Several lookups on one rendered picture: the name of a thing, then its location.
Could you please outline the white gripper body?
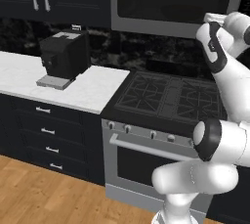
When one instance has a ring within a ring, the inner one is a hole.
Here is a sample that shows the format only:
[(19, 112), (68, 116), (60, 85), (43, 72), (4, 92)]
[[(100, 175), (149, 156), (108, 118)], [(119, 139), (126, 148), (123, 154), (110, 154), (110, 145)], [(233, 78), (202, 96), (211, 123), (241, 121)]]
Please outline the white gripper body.
[(206, 13), (204, 16), (204, 22), (217, 22), (220, 26), (224, 26), (226, 22), (227, 15)]

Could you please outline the steel oven door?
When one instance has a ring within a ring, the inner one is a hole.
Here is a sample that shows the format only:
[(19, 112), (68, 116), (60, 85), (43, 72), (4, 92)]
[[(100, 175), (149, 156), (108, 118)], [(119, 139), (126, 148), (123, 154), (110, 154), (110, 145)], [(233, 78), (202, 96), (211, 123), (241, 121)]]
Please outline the steel oven door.
[(104, 175), (105, 195), (108, 198), (125, 202), (132, 206), (157, 212), (163, 205), (164, 196), (159, 195), (151, 183), (152, 171), (161, 165), (171, 164), (178, 160), (117, 147), (109, 143), (113, 133), (118, 140), (154, 148), (176, 155), (196, 158), (197, 154), (188, 143), (190, 137), (178, 136), (174, 143), (168, 142), (168, 133), (162, 137), (150, 139), (145, 136), (126, 134), (118, 130), (104, 130)]

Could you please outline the black gas hob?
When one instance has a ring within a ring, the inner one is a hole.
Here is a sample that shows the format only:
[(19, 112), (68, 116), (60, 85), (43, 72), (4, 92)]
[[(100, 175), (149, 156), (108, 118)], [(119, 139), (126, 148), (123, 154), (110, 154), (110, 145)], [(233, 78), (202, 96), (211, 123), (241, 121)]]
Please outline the black gas hob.
[(212, 81), (136, 71), (116, 90), (102, 118), (190, 137), (198, 121), (228, 116)]

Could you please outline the black coffee machine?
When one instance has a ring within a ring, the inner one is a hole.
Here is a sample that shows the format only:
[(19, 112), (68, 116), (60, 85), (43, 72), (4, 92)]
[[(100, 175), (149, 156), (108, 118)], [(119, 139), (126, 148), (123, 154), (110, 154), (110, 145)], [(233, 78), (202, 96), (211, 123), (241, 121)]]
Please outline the black coffee machine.
[(80, 25), (73, 24), (39, 44), (47, 74), (36, 81), (38, 86), (64, 90), (91, 66), (89, 33)]

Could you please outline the dark drawer front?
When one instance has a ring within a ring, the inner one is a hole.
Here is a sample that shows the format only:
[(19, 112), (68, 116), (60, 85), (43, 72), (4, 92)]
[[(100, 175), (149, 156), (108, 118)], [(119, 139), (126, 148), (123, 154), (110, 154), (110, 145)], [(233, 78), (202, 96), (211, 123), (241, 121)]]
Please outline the dark drawer front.
[(84, 148), (77, 144), (71, 144), (67, 141), (60, 140), (57, 138), (43, 136), (41, 134), (24, 133), (22, 134), (23, 140), (26, 145), (30, 148), (36, 148), (41, 151), (46, 151), (45, 147), (50, 147), (52, 149), (59, 149), (58, 154), (53, 152), (48, 152), (49, 154), (61, 155), (62, 157), (68, 157), (80, 161), (86, 161), (87, 155)]
[[(43, 151), (38, 151), (35, 149), (29, 149), (28, 154), (33, 163), (40, 164), (49, 169), (71, 175), (73, 177), (79, 177), (83, 179), (88, 179), (88, 168), (83, 162), (75, 161), (67, 157), (61, 157), (59, 155), (48, 154)], [(59, 170), (51, 167), (49, 164), (53, 163), (55, 165), (62, 165), (63, 170)]]
[[(15, 108), (20, 111), (36, 113), (69, 122), (80, 123), (80, 113), (76, 110), (18, 97), (13, 98), (13, 103), (15, 105)], [(35, 109), (36, 107), (40, 107), (42, 109), (50, 109), (51, 113), (37, 112)]]
[[(61, 138), (68, 142), (73, 142), (80, 145), (84, 144), (83, 130), (74, 124), (27, 114), (19, 115), (18, 119), (20, 121), (21, 127), (25, 130), (46, 134), (50, 137)], [(56, 130), (56, 134), (52, 135), (49, 133), (43, 133), (40, 130), (41, 128)]]

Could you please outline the dark base cabinet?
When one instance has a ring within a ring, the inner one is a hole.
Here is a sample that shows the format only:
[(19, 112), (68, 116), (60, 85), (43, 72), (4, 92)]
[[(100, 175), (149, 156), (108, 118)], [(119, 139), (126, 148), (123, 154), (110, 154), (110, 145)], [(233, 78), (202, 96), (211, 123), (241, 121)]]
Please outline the dark base cabinet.
[(238, 166), (239, 180), (230, 192), (215, 195), (206, 217), (224, 224), (250, 224), (250, 168)]

